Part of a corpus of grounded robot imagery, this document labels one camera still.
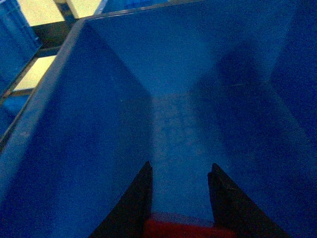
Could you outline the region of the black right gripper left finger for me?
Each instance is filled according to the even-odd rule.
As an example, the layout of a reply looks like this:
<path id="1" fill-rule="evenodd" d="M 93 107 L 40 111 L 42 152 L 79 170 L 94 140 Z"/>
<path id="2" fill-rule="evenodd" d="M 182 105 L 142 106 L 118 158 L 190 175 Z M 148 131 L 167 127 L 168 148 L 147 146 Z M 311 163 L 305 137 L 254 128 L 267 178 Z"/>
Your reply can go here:
<path id="1" fill-rule="evenodd" d="M 141 238 L 151 216 L 153 168 L 145 162 L 120 200 L 89 235 L 91 238 Z"/>

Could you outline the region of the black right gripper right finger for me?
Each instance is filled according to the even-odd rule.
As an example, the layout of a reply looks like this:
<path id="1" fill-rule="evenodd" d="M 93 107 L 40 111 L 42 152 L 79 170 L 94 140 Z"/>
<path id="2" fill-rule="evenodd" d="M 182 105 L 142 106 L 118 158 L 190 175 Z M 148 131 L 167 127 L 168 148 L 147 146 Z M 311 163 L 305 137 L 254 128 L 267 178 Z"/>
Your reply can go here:
<path id="1" fill-rule="evenodd" d="M 288 238 L 216 163 L 208 173 L 210 202 L 215 224 L 239 238 Z"/>

